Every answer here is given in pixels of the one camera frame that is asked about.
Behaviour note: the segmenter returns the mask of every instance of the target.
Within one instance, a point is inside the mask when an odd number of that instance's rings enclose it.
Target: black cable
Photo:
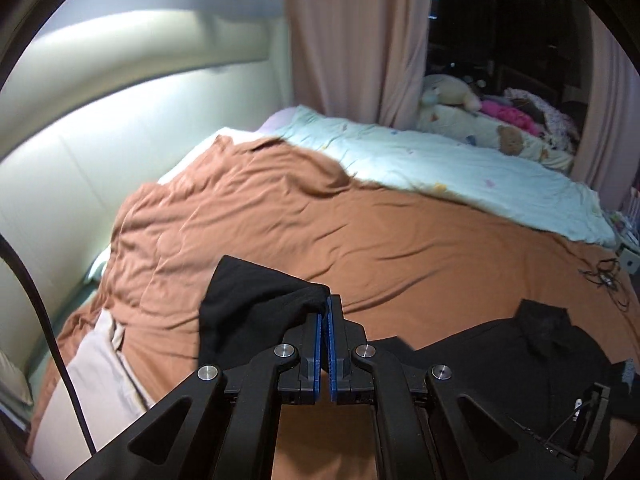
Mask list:
[[[597,288],[604,286],[607,289],[607,293],[611,298],[611,301],[622,311],[626,312],[629,308],[630,298],[626,287],[618,279],[620,273],[620,262],[617,258],[608,258],[606,260],[600,260],[596,264],[596,271],[592,270],[578,270],[580,274],[591,282],[597,285]],[[623,299],[616,298],[615,294],[621,292],[624,296]]]
[[[580,406],[578,406],[577,408],[574,408],[571,410],[571,415],[569,415],[563,422],[562,424],[560,424],[560,426],[558,426],[557,428],[555,428],[555,430],[553,430],[553,432],[546,438],[546,440],[543,442],[543,446],[546,446],[549,442],[551,442],[551,439],[553,437],[556,436],[556,434],[558,433],[558,431],[562,430],[562,428],[564,428],[564,425],[566,423],[568,423],[572,418],[574,418],[575,413],[579,412],[581,409],[586,408],[587,406],[591,406],[591,401],[588,400],[587,402],[582,403]]]
[[[55,363],[56,368],[60,373],[62,382],[64,383],[65,388],[69,394],[69,399],[71,399],[71,405],[73,406],[74,412],[76,413],[78,424],[80,425],[80,429],[82,430],[82,436],[84,436],[84,440],[87,447],[89,448],[89,452],[93,456],[95,455],[94,441],[91,438],[91,433],[89,433],[89,426],[87,425],[84,414],[82,413],[82,407],[80,406],[78,394],[76,394],[76,389],[71,382],[69,372],[66,371],[65,362],[62,360],[62,355],[60,355],[60,349],[58,348],[56,336],[53,333],[51,322],[49,320],[49,316],[47,315],[47,310],[44,307],[44,302],[40,297],[40,293],[38,292],[38,289],[36,288],[36,285],[33,282],[29,271],[20,259],[20,256],[18,256],[18,254],[14,251],[14,248],[9,245],[9,242],[1,234],[0,258],[2,258],[9,266],[9,268],[14,272],[15,277],[18,278],[18,281],[22,285],[24,291],[27,293],[27,297],[31,301],[31,304],[36,311],[38,321],[40,322],[42,332],[44,333],[44,339],[47,341],[47,346],[49,347],[49,351],[51,352],[51,357],[53,358],[53,362]]]

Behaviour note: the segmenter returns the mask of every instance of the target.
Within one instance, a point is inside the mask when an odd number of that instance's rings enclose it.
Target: white pillow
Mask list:
[[[0,350],[0,387],[27,406],[33,405],[29,385],[24,374]]]

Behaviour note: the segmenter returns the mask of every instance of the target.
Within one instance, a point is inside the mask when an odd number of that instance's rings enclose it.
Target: plush toy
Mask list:
[[[428,75],[422,80],[422,106],[462,105],[467,112],[477,112],[481,108],[478,96],[464,81],[446,74]]]
[[[524,147],[520,130],[514,126],[501,125],[498,126],[497,131],[500,136],[500,151],[505,155],[520,155]]]

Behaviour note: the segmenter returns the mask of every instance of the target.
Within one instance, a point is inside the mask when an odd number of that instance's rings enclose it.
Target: brown bed sheet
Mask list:
[[[160,399],[196,365],[198,307],[218,260],[231,254],[340,294],[369,339],[415,348],[511,317],[529,298],[568,309],[612,362],[640,362],[640,306],[621,312],[579,269],[610,253],[468,206],[350,179],[321,153],[275,139],[219,137],[171,183],[145,184],[122,205],[96,298],[66,323],[72,358],[100,309],[125,325],[123,352]],[[56,383],[49,367],[33,434]],[[635,435],[617,421],[610,464]],[[285,406],[275,479],[376,477],[363,406]]]

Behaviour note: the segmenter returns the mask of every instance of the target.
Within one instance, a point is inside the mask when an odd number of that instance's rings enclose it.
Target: metal screw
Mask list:
[[[218,376],[218,369],[212,365],[203,366],[198,370],[198,377],[203,381],[210,381]]]
[[[356,354],[360,357],[373,357],[376,354],[376,348],[372,345],[360,345],[356,348]]]
[[[276,348],[273,349],[273,353],[276,354],[278,357],[290,357],[293,355],[293,352],[295,351],[296,349],[293,348],[292,345],[287,343],[278,345],[276,346]]]
[[[431,369],[431,375],[439,381],[446,381],[451,378],[451,368],[447,365],[435,365]]]

